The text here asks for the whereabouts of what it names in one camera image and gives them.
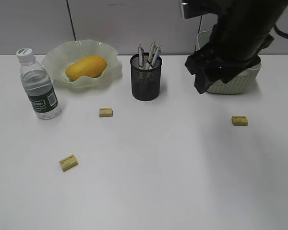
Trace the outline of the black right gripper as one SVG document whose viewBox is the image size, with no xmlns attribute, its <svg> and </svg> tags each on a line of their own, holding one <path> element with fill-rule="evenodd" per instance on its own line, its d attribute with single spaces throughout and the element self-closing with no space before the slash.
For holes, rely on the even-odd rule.
<svg viewBox="0 0 288 230">
<path fill-rule="evenodd" d="M 270 31 L 288 0 L 233 0 L 218 14 L 209 42 L 187 57 L 185 67 L 195 74 L 194 86 L 205 93 L 216 81 L 229 82 L 268 47 Z"/>
</svg>

